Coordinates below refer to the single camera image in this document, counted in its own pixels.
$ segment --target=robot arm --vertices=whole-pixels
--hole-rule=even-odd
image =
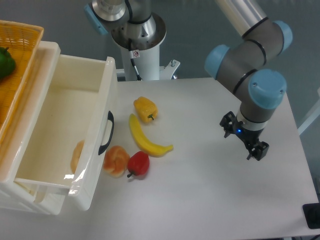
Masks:
[[[159,46],[164,21],[151,11],[151,0],[93,0],[85,13],[100,34],[108,30],[121,50],[126,81],[158,80]]]
[[[235,134],[243,141],[247,159],[259,161],[269,148],[259,135],[281,103],[287,84],[280,73],[257,68],[291,44],[292,32],[284,22],[271,22],[254,0],[216,2],[243,39],[234,49],[217,46],[205,61],[206,71],[241,101],[237,115],[227,113],[220,125],[225,138]]]

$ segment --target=gray wall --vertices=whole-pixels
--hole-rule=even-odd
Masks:
[[[112,56],[122,68],[120,52],[111,36],[98,35],[84,15],[89,0],[0,0],[0,19],[44,27],[42,40],[57,42],[61,53],[105,60]],[[258,0],[271,20],[282,20],[293,31],[293,43],[267,68],[281,72],[299,126],[319,99],[319,0]],[[167,36],[160,47],[160,64],[181,61],[179,78],[209,77],[204,71],[208,53],[217,45],[237,46],[241,37],[214,0],[153,0],[153,11],[166,22]],[[302,135],[312,176],[320,177],[320,119]]]

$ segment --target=cable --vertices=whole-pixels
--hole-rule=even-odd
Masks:
[[[129,50],[129,52],[132,51],[131,43],[132,43],[132,39],[129,38],[129,39],[128,39],[128,50]],[[137,69],[137,66],[136,66],[136,63],[135,63],[135,59],[134,59],[133,57],[131,57],[131,58],[130,58],[130,61],[131,61],[132,67],[134,68],[134,71],[135,71],[135,74],[136,74],[136,79],[137,79],[138,81],[142,81],[142,78],[141,78],[140,75],[139,75],[139,72],[138,72],[138,69]]]

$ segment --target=pepper stem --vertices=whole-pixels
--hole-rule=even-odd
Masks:
[[[152,116],[152,113],[148,116],[148,119],[150,119],[150,118],[151,118],[152,120],[155,120],[154,117]]]

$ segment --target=red bell pepper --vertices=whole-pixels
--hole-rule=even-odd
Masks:
[[[128,170],[130,174],[128,174],[127,177],[130,178],[132,175],[144,175],[148,171],[149,165],[150,160],[148,154],[143,151],[138,151],[128,161]]]

